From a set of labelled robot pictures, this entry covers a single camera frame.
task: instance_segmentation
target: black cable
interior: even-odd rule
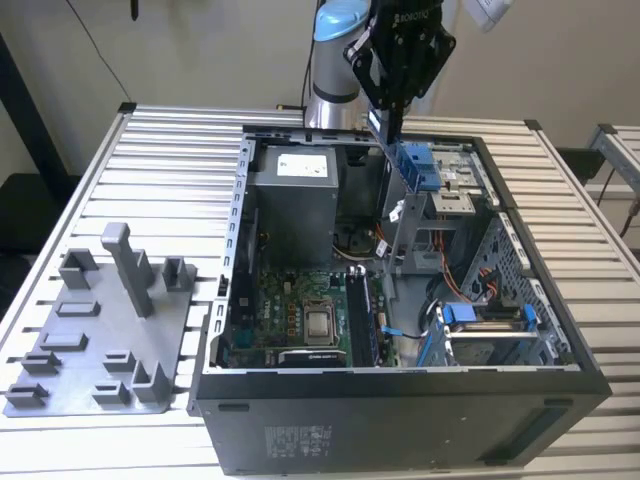
[[[627,233],[627,230],[629,230],[629,226],[631,225],[631,220],[633,220],[633,217],[629,215],[627,217],[627,220],[624,222],[624,225],[622,226],[622,230],[620,230],[620,238],[623,238]]]
[[[609,176],[607,177],[607,180],[604,182],[604,185],[602,186],[602,191],[600,192],[600,196],[598,197],[598,201],[596,202],[597,206],[600,206],[600,202],[602,201],[602,197],[604,197],[604,192],[607,189],[607,187],[609,186],[609,182],[611,181],[611,177],[613,177],[614,173],[616,173],[616,169],[612,168],[611,169],[611,173],[609,173]]]
[[[107,70],[109,70],[109,72],[111,72],[111,75],[113,76],[115,81],[118,82],[118,85],[120,85],[120,88],[122,89],[122,92],[124,93],[125,97],[127,97],[127,100],[131,102],[132,100],[131,100],[131,96],[129,95],[129,92],[127,92],[127,89],[124,88],[124,85],[122,85],[122,82],[120,81],[118,76],[115,74],[113,69],[109,66],[107,61],[104,59],[104,57],[102,56],[102,53],[100,53],[100,49],[98,48],[98,45],[96,45],[96,42],[93,39],[93,37],[91,36],[91,33],[89,32],[89,29],[87,28],[87,26],[82,21],[82,18],[80,18],[80,15],[78,14],[78,11],[75,9],[73,4],[71,3],[71,0],[65,0],[65,2],[67,2],[67,5],[69,5],[69,8],[73,11],[73,13],[75,14],[76,18],[80,22],[80,25],[82,25],[82,28],[84,29],[85,33],[89,37],[89,40],[91,40],[91,43],[93,44],[93,48],[95,48],[96,52],[98,53],[98,57],[100,57],[100,60],[102,60],[102,63],[104,63],[104,66],[107,67]]]
[[[311,98],[311,59],[313,57],[313,47],[316,44],[314,39],[316,35],[316,16],[320,9],[320,1],[316,0],[316,8],[313,12],[313,30],[311,33],[311,46],[309,47],[309,57],[307,58],[307,67],[304,71],[304,79],[302,80],[302,92],[300,93],[300,110],[302,110],[302,126],[304,127],[304,93],[307,90],[307,83],[309,85],[309,98]]]
[[[411,340],[420,340],[422,337],[420,335],[409,335],[408,333],[402,333],[404,338],[410,338]]]
[[[443,281],[444,275],[442,273],[437,273],[431,277],[431,280],[427,283],[427,287],[425,289],[425,295],[427,298],[418,311],[418,329],[421,332],[424,332],[427,329],[427,309],[429,308],[429,305],[433,303],[433,294],[435,293],[435,289],[438,288],[438,285]]]

